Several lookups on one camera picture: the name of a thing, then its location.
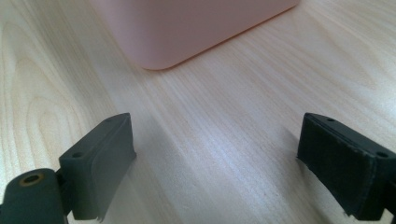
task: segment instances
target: mounting hole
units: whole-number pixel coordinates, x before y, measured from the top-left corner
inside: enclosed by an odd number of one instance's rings
[[[82,155],[84,155],[82,152],[75,152],[75,153],[72,155],[72,157],[73,157],[73,158],[80,158],[80,157],[82,157]]]
[[[20,185],[22,187],[29,187],[29,186],[37,184],[43,178],[44,178],[44,175],[41,174],[41,173],[39,173],[39,174],[31,174],[31,175],[28,175],[28,176],[22,178],[20,180]]]
[[[384,153],[384,152],[377,152],[376,155],[379,156],[379,157],[382,157],[382,158],[387,158],[388,157],[388,154]]]

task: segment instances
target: pink container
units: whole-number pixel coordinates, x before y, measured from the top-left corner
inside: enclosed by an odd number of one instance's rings
[[[91,0],[124,54],[164,69],[297,5],[300,0]]]

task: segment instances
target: light wood tabletop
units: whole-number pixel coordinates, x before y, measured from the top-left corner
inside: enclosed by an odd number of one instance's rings
[[[392,0],[303,0],[149,71],[86,0],[2,0],[0,199],[13,177],[57,170],[100,121],[129,112],[137,158],[104,223],[358,223],[297,146],[313,112],[396,150],[395,11]]]

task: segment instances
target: wooden surface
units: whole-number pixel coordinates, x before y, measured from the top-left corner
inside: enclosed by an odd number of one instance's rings
[[[2,0],[0,198],[16,175],[58,169],[101,120],[130,112],[137,159],[104,223],[358,223],[295,159],[298,139],[314,112],[396,150],[395,11],[390,0],[303,0],[147,71],[87,1]]]

